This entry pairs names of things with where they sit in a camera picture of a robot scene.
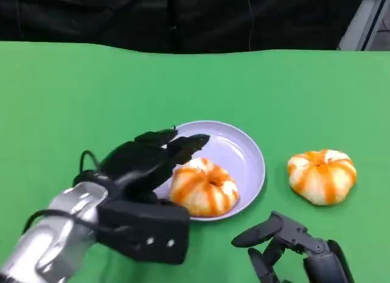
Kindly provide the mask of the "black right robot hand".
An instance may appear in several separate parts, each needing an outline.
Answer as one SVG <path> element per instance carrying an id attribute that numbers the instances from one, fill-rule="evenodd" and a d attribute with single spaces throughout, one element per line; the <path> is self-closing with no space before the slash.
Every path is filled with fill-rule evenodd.
<path id="1" fill-rule="evenodd" d="M 303 267 L 310 282 L 354 282 L 347 259 L 334 240 L 315 238 L 303 224 L 272 211 L 269 218 L 232 240 L 247 253 L 260 282 L 280 282 L 274 265 L 289 249 L 304 254 Z"/>

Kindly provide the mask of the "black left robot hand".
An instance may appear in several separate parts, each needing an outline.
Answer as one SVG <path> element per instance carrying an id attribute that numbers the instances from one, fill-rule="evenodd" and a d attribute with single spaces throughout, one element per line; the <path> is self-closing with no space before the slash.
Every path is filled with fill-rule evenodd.
<path id="1" fill-rule="evenodd" d="M 206 134 L 177 135 L 175 127 L 147 131 L 111 151 L 100 163 L 99 171 L 119 187 L 124 199 L 160 203 L 154 190 L 172 177 L 176 166 L 190 161 L 210 140 Z"/>

